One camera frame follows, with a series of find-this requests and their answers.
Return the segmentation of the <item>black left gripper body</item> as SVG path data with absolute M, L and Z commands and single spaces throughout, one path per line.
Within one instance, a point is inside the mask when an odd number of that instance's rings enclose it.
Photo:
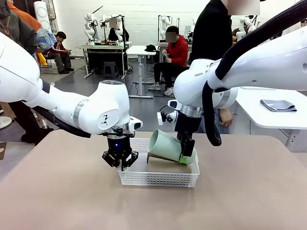
M 117 151 L 122 154 L 121 163 L 122 160 L 126 159 L 132 152 L 129 137 L 121 139 L 108 138 L 107 141 L 108 141 L 108 150 Z

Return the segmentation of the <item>person's left hand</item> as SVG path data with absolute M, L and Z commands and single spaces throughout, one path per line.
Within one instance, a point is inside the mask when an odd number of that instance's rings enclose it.
M 221 108 L 219 110 L 220 124 L 224 127 L 230 127 L 233 122 L 232 113 L 228 108 Z

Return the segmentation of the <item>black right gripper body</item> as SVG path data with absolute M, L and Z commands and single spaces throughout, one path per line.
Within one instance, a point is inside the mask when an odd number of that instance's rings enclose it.
M 181 112 L 178 112 L 177 121 L 175 124 L 175 132 L 177 139 L 190 138 L 193 133 L 197 132 L 201 123 L 201 117 L 190 117 Z

